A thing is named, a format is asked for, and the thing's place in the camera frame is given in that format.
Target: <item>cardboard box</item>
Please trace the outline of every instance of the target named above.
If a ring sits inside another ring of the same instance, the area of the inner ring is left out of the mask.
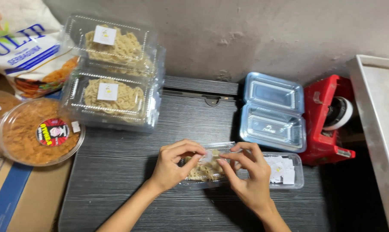
[[[0,76],[0,90],[12,92]],[[60,92],[48,98],[60,98]],[[0,158],[0,232],[50,232],[61,208],[73,157],[48,167]]]

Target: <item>dark wooden table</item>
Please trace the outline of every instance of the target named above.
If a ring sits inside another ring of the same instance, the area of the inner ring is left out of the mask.
[[[183,138],[200,143],[239,141],[238,84],[168,76],[165,87],[172,91],[162,95],[153,133],[87,128],[69,179],[59,231],[94,231],[151,176],[162,145]],[[210,106],[205,95],[229,100]],[[292,231],[329,231],[320,171],[317,167],[303,171],[302,189],[272,190],[271,197]],[[133,231],[263,231],[263,227],[229,187],[175,187],[146,209]]]

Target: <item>concrete wall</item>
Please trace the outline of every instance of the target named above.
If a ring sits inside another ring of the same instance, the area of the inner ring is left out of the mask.
[[[155,28],[169,75],[236,82],[249,71],[312,82],[355,54],[389,58],[389,0],[45,0]]]

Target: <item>plastic bag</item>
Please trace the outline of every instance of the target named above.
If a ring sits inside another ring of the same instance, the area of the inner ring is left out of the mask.
[[[0,73],[22,100],[63,86],[77,65],[59,51],[62,26],[41,0],[0,1]]]

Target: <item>hand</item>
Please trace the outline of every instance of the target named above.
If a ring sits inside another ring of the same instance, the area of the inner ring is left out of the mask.
[[[188,139],[163,146],[159,151],[155,171],[148,182],[160,192],[169,190],[184,180],[205,154],[206,150],[200,144]],[[183,167],[177,166],[186,156],[192,158]]]
[[[222,166],[234,192],[251,210],[263,217],[273,207],[269,194],[270,166],[256,143],[239,142],[231,151],[240,149],[242,151],[239,153],[221,155],[222,158],[230,159],[230,164],[222,159],[217,161]],[[241,180],[236,176],[236,170],[240,168],[249,171],[250,179]]]

